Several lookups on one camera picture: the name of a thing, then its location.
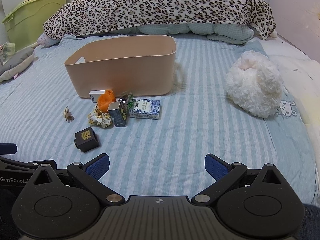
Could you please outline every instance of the green plastic lid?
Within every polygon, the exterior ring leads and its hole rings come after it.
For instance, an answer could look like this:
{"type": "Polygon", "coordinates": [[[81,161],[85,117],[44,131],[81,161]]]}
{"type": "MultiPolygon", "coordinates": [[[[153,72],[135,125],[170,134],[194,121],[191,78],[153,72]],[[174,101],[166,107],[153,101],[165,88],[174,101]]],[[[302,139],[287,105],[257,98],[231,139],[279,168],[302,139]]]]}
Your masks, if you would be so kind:
{"type": "Polygon", "coordinates": [[[39,0],[27,0],[27,1],[24,1],[22,3],[20,3],[16,8],[13,9],[13,11],[11,13],[9,13],[2,21],[2,23],[4,23],[7,19],[10,19],[11,20],[11,16],[17,11],[19,10],[21,7],[29,4],[29,3],[33,3],[33,2],[36,2],[36,1],[39,1],[39,0]]]}

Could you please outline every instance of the pink headboard panel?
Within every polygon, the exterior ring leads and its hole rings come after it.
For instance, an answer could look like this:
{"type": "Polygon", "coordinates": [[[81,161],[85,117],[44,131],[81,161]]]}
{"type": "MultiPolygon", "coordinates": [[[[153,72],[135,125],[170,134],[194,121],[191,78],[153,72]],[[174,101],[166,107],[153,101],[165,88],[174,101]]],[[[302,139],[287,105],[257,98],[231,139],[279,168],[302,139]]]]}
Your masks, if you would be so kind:
{"type": "Polygon", "coordinates": [[[270,0],[276,31],[320,62],[320,0],[270,0]]]}

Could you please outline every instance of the white fluffy plush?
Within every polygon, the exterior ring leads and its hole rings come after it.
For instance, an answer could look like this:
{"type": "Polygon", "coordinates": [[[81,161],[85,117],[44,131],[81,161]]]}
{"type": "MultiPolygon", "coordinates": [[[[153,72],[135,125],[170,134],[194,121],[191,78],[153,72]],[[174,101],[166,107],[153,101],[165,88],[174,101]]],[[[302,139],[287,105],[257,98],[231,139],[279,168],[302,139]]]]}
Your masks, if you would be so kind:
{"type": "Polygon", "coordinates": [[[259,52],[244,52],[226,76],[231,99],[250,114],[266,118],[281,101],[282,78],[276,65],[259,52]]]}

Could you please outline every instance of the green storage box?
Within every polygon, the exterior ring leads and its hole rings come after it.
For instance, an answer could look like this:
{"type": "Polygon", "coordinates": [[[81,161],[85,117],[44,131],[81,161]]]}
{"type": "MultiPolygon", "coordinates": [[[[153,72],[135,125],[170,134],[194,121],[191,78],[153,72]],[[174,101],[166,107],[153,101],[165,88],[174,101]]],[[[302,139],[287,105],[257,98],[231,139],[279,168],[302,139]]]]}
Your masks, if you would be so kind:
{"type": "Polygon", "coordinates": [[[18,5],[2,21],[15,50],[23,49],[38,40],[43,24],[66,0],[28,0],[18,5]]]}

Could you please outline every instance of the orange scrunchie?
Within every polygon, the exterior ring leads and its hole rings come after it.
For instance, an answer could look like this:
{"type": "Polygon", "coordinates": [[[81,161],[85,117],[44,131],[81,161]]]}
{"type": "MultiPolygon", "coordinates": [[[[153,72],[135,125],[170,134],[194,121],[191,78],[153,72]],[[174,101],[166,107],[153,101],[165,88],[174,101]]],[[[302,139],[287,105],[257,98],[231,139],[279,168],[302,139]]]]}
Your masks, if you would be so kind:
{"type": "Polygon", "coordinates": [[[104,94],[98,98],[98,108],[101,112],[107,113],[110,103],[115,102],[116,97],[112,90],[106,90],[104,94]]]}

